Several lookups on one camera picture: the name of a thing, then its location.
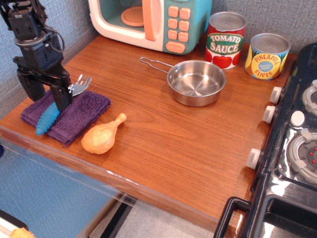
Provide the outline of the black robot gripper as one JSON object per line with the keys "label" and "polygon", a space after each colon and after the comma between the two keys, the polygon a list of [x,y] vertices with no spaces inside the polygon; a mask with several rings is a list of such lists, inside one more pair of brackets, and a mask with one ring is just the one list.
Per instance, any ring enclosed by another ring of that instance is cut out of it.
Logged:
{"label": "black robot gripper", "polygon": [[15,39],[22,52],[13,61],[18,65],[18,79],[28,97],[36,102],[45,95],[44,85],[51,87],[59,111],[72,103],[73,85],[69,73],[61,65],[63,49],[55,31],[41,31],[33,39]]}

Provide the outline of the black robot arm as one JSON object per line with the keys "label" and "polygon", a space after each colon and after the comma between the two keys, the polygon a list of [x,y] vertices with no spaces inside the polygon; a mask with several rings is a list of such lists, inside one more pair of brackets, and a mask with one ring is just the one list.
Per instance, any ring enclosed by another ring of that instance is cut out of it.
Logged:
{"label": "black robot arm", "polygon": [[62,66],[64,40],[46,24],[45,7],[38,0],[2,0],[0,13],[22,56],[14,57],[17,75],[32,101],[38,101],[49,86],[57,109],[63,111],[72,103],[73,86]]}

